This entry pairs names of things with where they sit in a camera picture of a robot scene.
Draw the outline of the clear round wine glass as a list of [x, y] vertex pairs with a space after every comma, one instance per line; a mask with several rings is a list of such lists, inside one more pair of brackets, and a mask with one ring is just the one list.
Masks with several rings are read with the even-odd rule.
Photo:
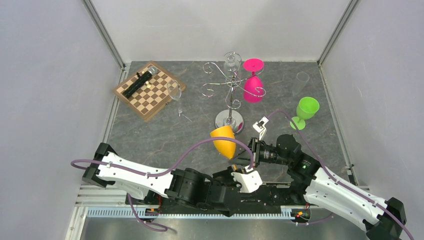
[[178, 116], [179, 117], [183, 116], [188, 121], [192, 122], [192, 120], [190, 118], [188, 118], [186, 115], [184, 115], [184, 113], [183, 113], [182, 102], [181, 102], [182, 89], [181, 89], [179, 82], [175, 79], [171, 79], [167, 83], [166, 87], [167, 87], [168, 95], [170, 96], [170, 98], [177, 102], [177, 114], [178, 114]]

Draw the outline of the orange plastic wine glass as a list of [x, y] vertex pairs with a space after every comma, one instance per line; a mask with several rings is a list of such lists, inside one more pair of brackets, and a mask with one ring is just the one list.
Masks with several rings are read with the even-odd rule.
[[[214, 144], [215, 149], [228, 160], [228, 163], [231, 164], [231, 167], [234, 171], [246, 173], [247, 170], [249, 170], [249, 166], [251, 163], [250, 154], [252, 153], [252, 151], [246, 144], [235, 138], [235, 134], [233, 133], [233, 130], [229, 125], [216, 128], [215, 130], [210, 132], [209, 136], [212, 138], [212, 142]], [[236, 156], [237, 145], [242, 147], [245, 153], [248, 153], [247, 163], [235, 163], [234, 161], [232, 161]], [[247, 166], [247, 170], [245, 168], [237, 170], [236, 167], [242, 165]]]

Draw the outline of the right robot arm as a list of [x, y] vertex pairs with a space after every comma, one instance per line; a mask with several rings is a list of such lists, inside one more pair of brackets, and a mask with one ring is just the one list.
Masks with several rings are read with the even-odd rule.
[[293, 135], [282, 134], [276, 145], [256, 137], [248, 143], [254, 165], [285, 165], [292, 182], [289, 199], [324, 208], [363, 230], [370, 240], [398, 240], [407, 222], [404, 204], [370, 194], [337, 176], [317, 159], [304, 153]]

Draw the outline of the green plastic wine glass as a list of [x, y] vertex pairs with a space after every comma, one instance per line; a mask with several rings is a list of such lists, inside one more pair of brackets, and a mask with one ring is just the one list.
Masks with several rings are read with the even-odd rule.
[[303, 130], [306, 120], [311, 119], [319, 109], [320, 103], [315, 98], [310, 96], [301, 98], [296, 108], [296, 116], [291, 118], [290, 126], [293, 129]]

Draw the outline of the chrome wire wine glass rack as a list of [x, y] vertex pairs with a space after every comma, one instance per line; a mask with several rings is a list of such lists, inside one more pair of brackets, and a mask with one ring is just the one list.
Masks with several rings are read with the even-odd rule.
[[[242, 96], [244, 99], [244, 85], [246, 80], [251, 76], [250, 72], [247, 72], [243, 64], [244, 62], [241, 58], [241, 63], [238, 72], [236, 75], [232, 76], [226, 76], [224, 74], [224, 63], [223, 67], [219, 67], [217, 63], [215, 62], [206, 62], [202, 69], [206, 74], [211, 74], [213, 72], [213, 67], [216, 67], [217, 70], [222, 74], [224, 77], [224, 82], [221, 83], [205, 83], [201, 86], [201, 94], [205, 97], [212, 97], [214, 95], [213, 86], [227, 86], [229, 87], [229, 90], [225, 97], [225, 104], [227, 109], [222, 110], [215, 116], [214, 125], [215, 128], [223, 127], [223, 126], [230, 126], [232, 128], [232, 131], [234, 134], [239, 134], [244, 129], [245, 126], [245, 120], [241, 113], [238, 112], [238, 109], [241, 107], [241, 101], [236, 99], [235, 92], [237, 89], [242, 91]], [[259, 73], [256, 74], [257, 77], [264, 71], [261, 70]]]

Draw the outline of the clear ribbed flute glass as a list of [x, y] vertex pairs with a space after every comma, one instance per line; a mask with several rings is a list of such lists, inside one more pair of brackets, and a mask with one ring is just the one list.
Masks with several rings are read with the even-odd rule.
[[302, 91], [302, 89], [306, 86], [306, 84], [309, 82], [309, 80], [310, 80], [310, 76], [306, 72], [304, 71], [298, 72], [296, 74], [296, 78], [291, 87], [291, 95], [295, 97], [297, 94], [299, 94]]

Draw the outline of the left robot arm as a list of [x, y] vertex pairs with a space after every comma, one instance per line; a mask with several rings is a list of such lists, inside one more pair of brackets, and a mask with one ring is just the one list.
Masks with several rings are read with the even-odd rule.
[[145, 204], [153, 203], [159, 195], [178, 205], [203, 211], [213, 210], [226, 217], [240, 209], [242, 198], [234, 185], [224, 185], [192, 168], [174, 169], [159, 176], [163, 171], [162, 168], [126, 160], [109, 144], [101, 142], [82, 180], [103, 188], [116, 186]]

